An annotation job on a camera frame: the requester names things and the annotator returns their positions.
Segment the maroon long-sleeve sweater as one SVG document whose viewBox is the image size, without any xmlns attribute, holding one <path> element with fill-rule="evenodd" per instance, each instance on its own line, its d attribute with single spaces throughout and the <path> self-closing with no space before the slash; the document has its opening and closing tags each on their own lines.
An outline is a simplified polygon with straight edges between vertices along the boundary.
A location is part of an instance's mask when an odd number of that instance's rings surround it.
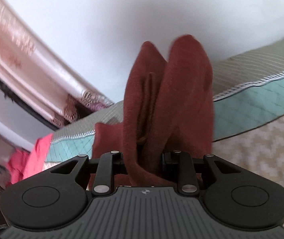
<svg viewBox="0 0 284 239">
<path fill-rule="evenodd" d="M 160 177 L 162 152 L 180 150 L 201 158 L 213 140 L 212 66 L 191 35 L 177 38 L 164 59 L 145 42 L 127 81 L 123 120 L 95 125 L 93 158 L 120 151 L 128 173 L 116 186 L 170 186 Z"/>
</svg>

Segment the pink red cloth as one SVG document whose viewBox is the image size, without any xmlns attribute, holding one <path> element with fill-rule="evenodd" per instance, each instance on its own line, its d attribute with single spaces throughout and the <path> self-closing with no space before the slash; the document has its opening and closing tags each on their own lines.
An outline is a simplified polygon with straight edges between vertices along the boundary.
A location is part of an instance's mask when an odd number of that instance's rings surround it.
<svg viewBox="0 0 284 239">
<path fill-rule="evenodd" d="M 36 140 L 31 152 L 15 149 L 11 155 L 6 169 L 9 172 L 9 181 L 5 187 L 9 187 L 19 181 L 42 172 L 45 159 L 49 153 L 53 133 Z"/>
</svg>

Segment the patterned quilt bedspread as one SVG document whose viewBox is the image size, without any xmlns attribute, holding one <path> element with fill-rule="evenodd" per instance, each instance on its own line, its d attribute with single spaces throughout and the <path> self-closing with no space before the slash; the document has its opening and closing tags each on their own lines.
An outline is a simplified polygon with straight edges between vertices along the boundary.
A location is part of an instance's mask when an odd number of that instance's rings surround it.
<svg viewBox="0 0 284 239">
<path fill-rule="evenodd" d="M 284 186 L 284 40 L 212 68 L 211 152 Z M 48 164 L 93 154 L 95 125 L 123 120 L 124 101 L 53 134 Z"/>
</svg>

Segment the pink lace-trimmed curtain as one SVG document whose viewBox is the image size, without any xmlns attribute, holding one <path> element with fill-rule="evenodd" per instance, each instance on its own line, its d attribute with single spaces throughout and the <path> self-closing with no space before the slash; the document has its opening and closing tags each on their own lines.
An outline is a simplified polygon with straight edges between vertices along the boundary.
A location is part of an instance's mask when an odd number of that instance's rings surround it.
<svg viewBox="0 0 284 239">
<path fill-rule="evenodd" d="M 113 102 L 51 51 L 0 0 L 0 80 L 57 128 Z"/>
</svg>

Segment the dark window frame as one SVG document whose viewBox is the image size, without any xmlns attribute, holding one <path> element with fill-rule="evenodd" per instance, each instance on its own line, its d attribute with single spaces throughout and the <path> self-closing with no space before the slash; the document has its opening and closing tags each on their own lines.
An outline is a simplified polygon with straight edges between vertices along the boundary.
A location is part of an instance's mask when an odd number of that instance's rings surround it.
<svg viewBox="0 0 284 239">
<path fill-rule="evenodd" d="M 44 124 L 46 127 L 52 131 L 57 131 L 58 128 L 54 126 L 51 122 L 43 118 L 40 114 L 35 112 L 28 104 L 26 104 L 19 96 L 17 96 L 6 84 L 0 80 L 0 90 L 2 91 L 5 99 L 10 99 L 13 103 L 17 104 L 28 114 L 38 120 L 40 123 Z"/>
</svg>

